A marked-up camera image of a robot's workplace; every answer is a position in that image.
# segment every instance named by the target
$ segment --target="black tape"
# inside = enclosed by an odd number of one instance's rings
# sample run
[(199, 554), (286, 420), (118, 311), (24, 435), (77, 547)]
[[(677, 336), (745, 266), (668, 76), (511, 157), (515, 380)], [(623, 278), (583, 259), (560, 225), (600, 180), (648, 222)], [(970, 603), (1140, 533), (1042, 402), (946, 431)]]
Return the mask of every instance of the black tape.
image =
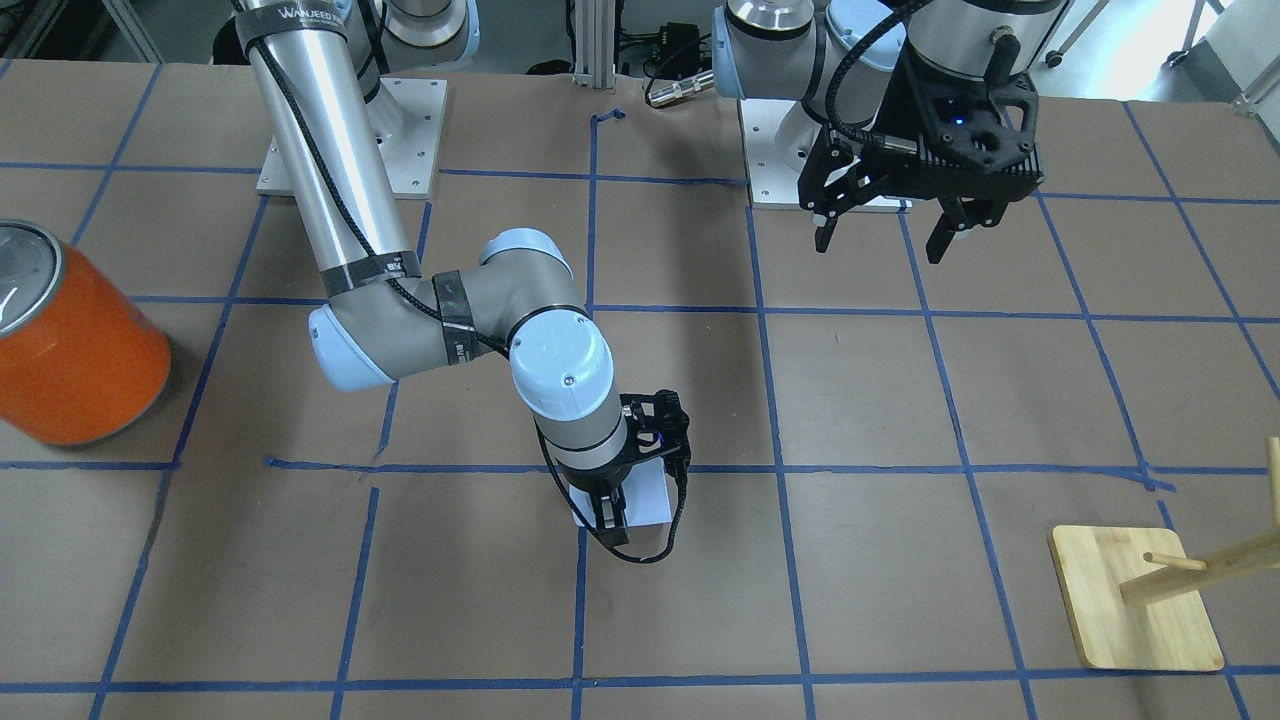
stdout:
[(253, 41), (293, 29), (325, 29), (337, 32), (343, 40), (347, 38), (347, 33), (343, 32), (342, 17), (332, 3), (288, 0), (244, 10), (236, 15), (236, 35), (239, 36), (241, 47), (244, 49), (246, 55), (248, 55), (248, 46)]
[(320, 279), (324, 282), (324, 290), (329, 297), (379, 281), (420, 277), (422, 277), (422, 266), (417, 261), (417, 255), (407, 250), (361, 258), (320, 273)]
[(477, 355), (480, 345), (467, 291), (462, 287), (462, 274), (457, 270), (439, 273), (431, 278), (431, 284), (435, 286), (435, 305), (440, 311), (449, 365), (470, 363)]

